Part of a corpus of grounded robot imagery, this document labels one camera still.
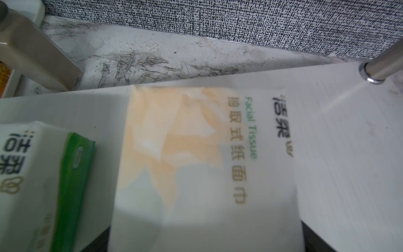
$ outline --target beige bottle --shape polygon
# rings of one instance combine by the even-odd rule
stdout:
[[[70,91],[82,70],[36,25],[0,1],[0,61],[45,88]]]

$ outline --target gray speckled wall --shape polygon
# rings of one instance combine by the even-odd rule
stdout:
[[[337,56],[403,37],[402,0],[44,0],[60,17]]]

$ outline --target tissue package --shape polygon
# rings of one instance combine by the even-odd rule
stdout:
[[[282,90],[132,88],[109,251],[304,251]]]
[[[70,252],[95,142],[46,125],[0,124],[0,250]]]

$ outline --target metal bar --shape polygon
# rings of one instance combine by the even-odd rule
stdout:
[[[360,68],[361,75],[371,83],[380,84],[403,69],[403,38]]]

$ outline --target marble countertop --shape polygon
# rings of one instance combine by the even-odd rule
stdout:
[[[83,69],[76,90],[354,61],[55,16],[41,29]],[[23,76],[15,96],[53,92]]]

